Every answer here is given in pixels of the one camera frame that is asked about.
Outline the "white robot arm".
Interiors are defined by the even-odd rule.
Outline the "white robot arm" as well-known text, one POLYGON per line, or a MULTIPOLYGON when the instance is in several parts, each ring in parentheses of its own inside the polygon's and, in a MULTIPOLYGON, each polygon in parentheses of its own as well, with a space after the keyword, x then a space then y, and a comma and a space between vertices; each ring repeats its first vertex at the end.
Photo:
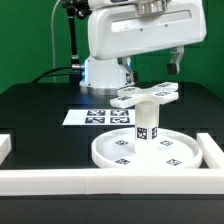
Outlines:
POLYGON ((136 76, 130 57, 169 49, 167 71, 180 71, 184 47, 206 36, 202 0, 89 0, 90 55, 80 87, 97 95, 114 95, 132 86, 136 76))

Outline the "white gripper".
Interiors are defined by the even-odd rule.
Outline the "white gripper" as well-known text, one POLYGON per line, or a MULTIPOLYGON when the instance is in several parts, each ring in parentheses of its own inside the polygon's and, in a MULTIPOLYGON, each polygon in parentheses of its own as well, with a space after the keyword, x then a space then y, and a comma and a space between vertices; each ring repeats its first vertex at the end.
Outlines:
POLYGON ((98 60, 118 58, 130 85, 138 82, 132 56, 172 48, 169 75, 180 72, 183 45, 206 36, 202 0, 89 0, 90 54, 98 60))

